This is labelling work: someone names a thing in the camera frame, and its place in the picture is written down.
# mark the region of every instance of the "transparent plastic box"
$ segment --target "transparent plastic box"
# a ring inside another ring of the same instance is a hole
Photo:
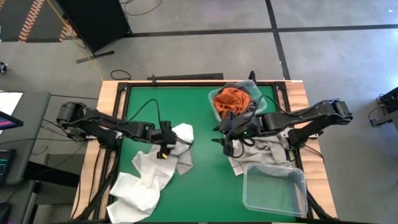
[[[261,94],[260,90],[258,89],[257,85],[252,80],[245,80],[243,82],[238,82],[236,84],[237,84],[237,86],[244,86],[245,89],[250,93],[252,98],[258,102],[258,99],[260,98],[260,96],[262,94]],[[218,114],[216,107],[214,106],[214,98],[218,95],[218,92],[221,89],[222,88],[218,88],[216,90],[209,92],[209,101],[210,101],[211,107],[213,108],[216,119],[218,121],[221,121],[221,117]],[[256,110],[256,114],[267,109],[267,103],[264,98],[261,98],[260,102],[258,102],[258,103],[259,103],[259,106]]]
[[[298,168],[249,163],[243,177],[243,204],[250,210],[302,217],[307,188]]]

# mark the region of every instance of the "yellow cable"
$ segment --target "yellow cable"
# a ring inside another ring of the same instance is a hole
[[[91,62],[91,65],[93,66],[94,70],[97,71],[99,77],[101,78],[101,81],[104,81],[104,79],[102,78],[102,75],[101,75],[100,70],[98,69],[98,67],[96,66],[96,64],[93,62],[93,60],[90,58],[90,56],[87,54],[87,52],[85,52],[83,49],[79,48],[78,43],[77,43],[77,41],[76,41],[76,38],[75,38],[75,36],[73,35],[73,32],[69,29],[68,24],[62,19],[61,14],[56,10],[56,8],[55,8],[54,5],[50,2],[50,0],[46,0],[46,1],[47,1],[47,3],[50,5],[50,7],[52,8],[52,10],[57,14],[58,18],[61,20],[61,22],[63,23],[63,25],[68,29],[69,33],[72,35],[72,38],[73,38],[73,41],[74,41],[76,47],[77,47],[81,52],[83,52],[83,53],[86,55],[87,59]]]

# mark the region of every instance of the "black floor stripe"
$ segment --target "black floor stripe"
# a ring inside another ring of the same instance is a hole
[[[289,69],[287,68],[287,62],[285,58],[284,48],[282,47],[282,41],[280,40],[278,26],[276,24],[274,10],[272,9],[271,0],[266,0],[267,9],[268,9],[268,16],[271,22],[272,33],[274,35],[275,44],[276,44],[276,51],[278,53],[279,62],[282,67],[282,73],[286,80],[290,80],[290,73]]]
[[[182,35],[211,35],[211,34],[260,34],[272,32],[272,29],[224,29],[224,30],[188,30],[170,32],[133,33],[126,37],[170,37]]]
[[[258,28],[258,29],[223,29],[223,30],[188,30],[188,31],[170,31],[170,32],[143,32],[126,35],[124,37],[175,37],[185,35],[214,35],[214,34],[265,34],[271,32],[316,32],[316,31],[342,31],[342,30],[375,30],[375,29],[398,29],[398,24],[385,25],[365,25],[365,26],[334,26],[334,27],[290,27],[290,28]],[[39,40],[33,38],[28,42],[59,42],[58,39],[45,38]],[[65,40],[72,40],[71,36],[66,36]],[[18,41],[15,37],[5,37],[3,42]]]
[[[373,29],[398,29],[398,24],[363,25],[363,26],[332,26],[332,27],[297,27],[278,28],[278,32],[315,32],[315,31],[341,31],[341,30],[373,30]]]

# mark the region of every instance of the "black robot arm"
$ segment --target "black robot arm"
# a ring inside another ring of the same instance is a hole
[[[69,137],[86,138],[95,136],[101,147],[110,150],[120,150],[121,138],[118,132],[133,141],[158,144],[159,159],[166,159],[170,153],[167,145],[176,143],[176,135],[172,131],[170,121],[161,121],[160,129],[155,124],[142,121],[123,121],[99,112],[94,108],[87,108],[83,103],[64,103],[57,116],[57,123],[63,129],[69,129]]]
[[[246,113],[222,120],[215,131],[225,134],[224,139],[213,139],[224,146],[224,153],[233,156],[232,140],[274,136],[289,126],[311,121],[300,129],[291,129],[288,134],[290,146],[301,148],[313,134],[321,134],[332,125],[346,125],[353,119],[346,103],[340,100],[321,101],[310,108],[291,113]]]

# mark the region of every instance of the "table leg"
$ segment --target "table leg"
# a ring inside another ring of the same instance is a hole
[[[67,187],[77,187],[80,176],[29,161],[25,170],[24,179],[49,182]]]

